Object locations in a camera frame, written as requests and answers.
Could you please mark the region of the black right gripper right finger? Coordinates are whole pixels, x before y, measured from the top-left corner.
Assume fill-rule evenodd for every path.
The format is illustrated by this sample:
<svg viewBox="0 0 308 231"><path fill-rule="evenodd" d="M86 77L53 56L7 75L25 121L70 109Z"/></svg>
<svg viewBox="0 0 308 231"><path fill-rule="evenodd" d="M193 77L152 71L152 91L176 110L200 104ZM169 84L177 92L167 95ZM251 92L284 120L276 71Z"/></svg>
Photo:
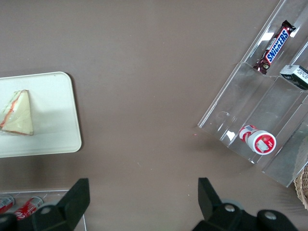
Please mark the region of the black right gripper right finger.
<svg viewBox="0 0 308 231"><path fill-rule="evenodd" d="M260 210L248 214L233 203L223 203L208 178L198 179L198 204L204 219L194 231L296 231L297 228L283 213Z"/></svg>

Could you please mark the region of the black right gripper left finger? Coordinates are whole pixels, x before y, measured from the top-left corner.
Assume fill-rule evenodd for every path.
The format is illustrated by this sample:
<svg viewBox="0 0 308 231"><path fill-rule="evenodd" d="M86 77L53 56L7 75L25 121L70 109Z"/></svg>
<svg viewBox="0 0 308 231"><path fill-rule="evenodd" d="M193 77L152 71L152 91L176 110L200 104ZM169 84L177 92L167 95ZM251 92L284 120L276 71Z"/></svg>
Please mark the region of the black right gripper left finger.
<svg viewBox="0 0 308 231"><path fill-rule="evenodd" d="M88 178L79 179L56 205L39 208L29 217L18 220L17 215L0 216L2 231L73 231L90 204Z"/></svg>

